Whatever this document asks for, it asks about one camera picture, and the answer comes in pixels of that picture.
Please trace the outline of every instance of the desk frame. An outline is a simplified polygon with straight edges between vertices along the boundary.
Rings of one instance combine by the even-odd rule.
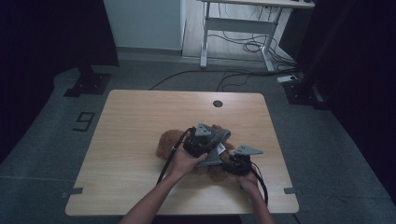
[[[269,54],[269,48],[271,47],[272,40],[276,31],[276,27],[279,22],[280,15],[283,7],[313,7],[313,3],[304,3],[300,5],[296,2],[290,1],[289,3],[285,0],[279,0],[278,3],[273,0],[264,1],[220,1],[220,0],[202,0],[207,3],[206,14],[205,14],[205,26],[204,26],[204,42],[201,49],[201,68],[207,67],[207,33],[209,30],[213,31],[228,31],[238,33],[252,33],[269,35],[266,38],[265,44],[261,50],[262,57],[264,58],[265,65],[269,72],[275,72],[274,66],[271,62],[271,55]],[[223,18],[210,18],[210,3],[232,3],[232,4],[244,4],[244,5],[259,5],[269,7],[279,7],[276,13],[276,17],[273,21],[248,21],[248,20],[236,20],[236,19],[223,19]]]

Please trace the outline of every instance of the teddy bear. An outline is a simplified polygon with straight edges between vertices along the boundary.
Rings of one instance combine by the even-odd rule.
[[[222,130],[219,125],[213,124],[211,126],[214,130]],[[163,133],[160,137],[158,147],[156,150],[156,156],[163,160],[168,160],[171,154],[172,147],[177,143],[177,140],[184,132],[181,130],[169,130]],[[228,143],[227,140],[221,142],[225,150],[219,154],[220,159],[223,162],[230,162],[230,151],[235,149],[235,147]],[[223,169],[221,164],[210,165],[210,166],[197,166],[194,167],[193,172],[197,175],[208,174],[208,176],[215,182],[219,182],[227,177],[228,173]]]

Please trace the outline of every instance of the black stand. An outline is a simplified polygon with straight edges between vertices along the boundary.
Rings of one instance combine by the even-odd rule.
[[[318,92],[313,91],[315,78],[312,74],[305,76],[300,83],[285,82],[283,88],[291,105],[312,105],[317,110],[328,110],[324,102],[318,100]]]
[[[78,67],[81,73],[73,89],[68,89],[64,97],[79,97],[81,94],[102,95],[111,79],[110,74],[95,74],[90,65]]]

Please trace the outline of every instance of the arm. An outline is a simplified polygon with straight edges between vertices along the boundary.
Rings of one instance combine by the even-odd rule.
[[[161,205],[165,201],[172,187],[192,168],[196,163],[204,161],[207,154],[200,158],[194,158],[187,153],[181,144],[175,153],[172,161],[172,168],[163,181],[154,187],[145,197],[143,197],[121,220],[124,223],[151,223]]]
[[[236,182],[242,187],[247,193],[253,207],[253,212],[256,217],[256,223],[258,224],[274,224],[271,213],[265,204],[262,193],[259,190],[258,180],[253,173],[249,173],[246,176],[236,176]]]

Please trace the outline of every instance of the forearm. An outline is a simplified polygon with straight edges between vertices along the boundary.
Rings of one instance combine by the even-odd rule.
[[[120,223],[151,223],[158,210],[160,210],[161,205],[163,205],[163,202],[172,187],[180,180],[181,177],[181,175],[176,174],[166,176],[163,181],[161,181],[128,212]]]
[[[253,212],[256,217],[257,224],[273,224],[274,221],[272,216],[268,210],[267,205],[265,204],[264,198],[260,193],[259,189],[252,190],[248,197],[250,199],[251,205],[253,207]]]

